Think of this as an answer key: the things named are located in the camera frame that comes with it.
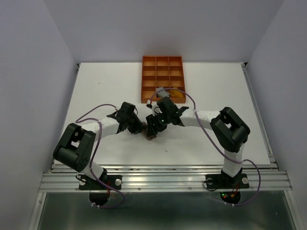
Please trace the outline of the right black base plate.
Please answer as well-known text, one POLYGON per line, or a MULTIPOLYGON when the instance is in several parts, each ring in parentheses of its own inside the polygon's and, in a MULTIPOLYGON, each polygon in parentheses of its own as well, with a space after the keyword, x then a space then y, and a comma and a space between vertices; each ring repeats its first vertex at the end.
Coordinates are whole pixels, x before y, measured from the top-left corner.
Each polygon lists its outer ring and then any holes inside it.
POLYGON ((204 184, 209 190, 217 189, 248 189, 249 183, 245 173, 239 173, 235 177, 230 177, 227 174, 208 174, 205 176, 204 184))

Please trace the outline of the orange compartment tray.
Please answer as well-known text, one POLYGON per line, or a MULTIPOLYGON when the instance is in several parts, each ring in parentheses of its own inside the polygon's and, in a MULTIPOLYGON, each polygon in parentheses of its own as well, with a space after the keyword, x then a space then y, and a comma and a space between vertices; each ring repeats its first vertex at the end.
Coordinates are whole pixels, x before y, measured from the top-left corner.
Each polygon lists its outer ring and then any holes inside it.
MULTIPOLYGON (((164 87, 170 93, 174 87, 178 91, 185 92, 185 78, 183 60, 181 56, 143 56, 142 57, 142 81, 141 81, 141 103, 145 104, 153 97, 153 101, 160 98, 154 94, 155 89, 164 87)), ((176 104, 184 104, 185 98, 170 99, 176 104)))

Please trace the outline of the taupe maroon-cuffed sock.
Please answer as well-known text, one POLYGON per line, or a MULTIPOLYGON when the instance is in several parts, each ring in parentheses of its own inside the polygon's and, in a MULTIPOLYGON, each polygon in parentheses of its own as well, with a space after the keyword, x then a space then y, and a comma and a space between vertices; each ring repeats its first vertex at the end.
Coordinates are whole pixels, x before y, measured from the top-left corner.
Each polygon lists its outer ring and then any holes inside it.
POLYGON ((142 134, 147 140, 153 140, 156 138, 157 130, 153 124, 147 124, 142 122, 142 134))

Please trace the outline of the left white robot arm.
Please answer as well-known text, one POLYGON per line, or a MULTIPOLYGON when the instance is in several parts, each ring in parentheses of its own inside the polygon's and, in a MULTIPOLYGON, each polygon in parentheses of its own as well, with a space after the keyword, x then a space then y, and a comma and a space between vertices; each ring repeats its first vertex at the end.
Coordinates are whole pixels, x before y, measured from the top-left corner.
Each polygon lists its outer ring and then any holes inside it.
POLYGON ((89 113, 66 127, 53 159, 86 175, 95 188, 101 189, 106 185, 107 171, 93 160, 101 139, 125 130, 139 134, 147 125, 138 118, 136 106, 128 102, 123 102, 120 108, 101 120, 87 115, 89 113))

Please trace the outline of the aluminium rail frame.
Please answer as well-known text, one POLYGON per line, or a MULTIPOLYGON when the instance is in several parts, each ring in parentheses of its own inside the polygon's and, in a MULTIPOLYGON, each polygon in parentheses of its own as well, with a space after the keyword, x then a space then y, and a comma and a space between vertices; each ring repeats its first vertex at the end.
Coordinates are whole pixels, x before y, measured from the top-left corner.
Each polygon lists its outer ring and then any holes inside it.
POLYGON ((29 229, 303 229, 290 179, 277 165, 245 64, 239 76, 245 104, 257 117, 258 139, 270 161, 257 168, 249 164, 243 168, 250 187, 241 192, 242 199, 252 198, 252 202, 230 207, 218 200, 216 192, 203 187, 205 177, 218 173, 220 164, 109 164, 111 174, 122 175, 126 201, 117 213, 99 216, 84 199, 87 192, 80 190, 74 172, 54 164, 42 176, 29 229))

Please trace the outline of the mustard yellow sock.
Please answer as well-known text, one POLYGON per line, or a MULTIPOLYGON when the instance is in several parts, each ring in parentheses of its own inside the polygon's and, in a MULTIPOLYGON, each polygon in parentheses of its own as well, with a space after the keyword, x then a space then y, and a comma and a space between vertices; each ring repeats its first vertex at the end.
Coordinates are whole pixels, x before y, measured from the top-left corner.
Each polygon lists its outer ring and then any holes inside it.
POLYGON ((172 98, 185 98, 184 93, 182 93, 181 91, 178 91, 179 88, 174 87, 170 90, 170 95, 172 98))

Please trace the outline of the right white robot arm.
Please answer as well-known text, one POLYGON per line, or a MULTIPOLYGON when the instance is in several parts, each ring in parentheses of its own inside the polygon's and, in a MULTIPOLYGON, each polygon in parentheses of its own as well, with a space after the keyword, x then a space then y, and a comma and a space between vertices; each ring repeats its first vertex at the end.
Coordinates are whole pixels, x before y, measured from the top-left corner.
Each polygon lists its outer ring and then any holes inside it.
POLYGON ((163 132, 169 124, 181 127, 200 127, 205 134, 212 130, 224 151, 221 183, 231 187, 238 182, 242 169, 244 144, 248 140, 250 128, 230 107, 221 111, 198 111, 196 108, 177 107, 170 98, 163 97, 157 102, 147 101, 152 114, 146 117, 148 139, 163 132))

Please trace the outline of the grey striped sock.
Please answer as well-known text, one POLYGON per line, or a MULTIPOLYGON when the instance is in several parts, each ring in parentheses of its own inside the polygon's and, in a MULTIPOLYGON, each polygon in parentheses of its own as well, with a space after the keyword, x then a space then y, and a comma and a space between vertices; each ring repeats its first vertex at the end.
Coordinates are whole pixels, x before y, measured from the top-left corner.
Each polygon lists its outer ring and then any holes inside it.
POLYGON ((158 98, 170 97, 170 93, 165 90, 164 87, 158 87, 155 89, 155 91, 158 98))

